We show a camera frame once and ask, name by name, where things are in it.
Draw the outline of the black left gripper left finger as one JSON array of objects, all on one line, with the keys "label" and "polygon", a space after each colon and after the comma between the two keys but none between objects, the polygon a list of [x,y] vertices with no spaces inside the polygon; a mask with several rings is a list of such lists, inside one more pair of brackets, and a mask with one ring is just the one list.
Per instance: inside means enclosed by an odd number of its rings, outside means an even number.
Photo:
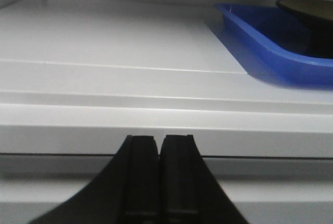
[{"label": "black left gripper left finger", "polygon": [[153,137],[129,135],[87,186],[32,223],[158,223],[158,161]]}]

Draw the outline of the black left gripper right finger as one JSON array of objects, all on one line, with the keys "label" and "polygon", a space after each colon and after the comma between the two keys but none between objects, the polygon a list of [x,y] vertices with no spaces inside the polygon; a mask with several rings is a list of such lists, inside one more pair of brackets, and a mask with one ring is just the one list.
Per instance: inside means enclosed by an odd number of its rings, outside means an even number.
[{"label": "black left gripper right finger", "polygon": [[167,135],[160,152],[162,223],[248,223],[200,155],[192,135]]}]

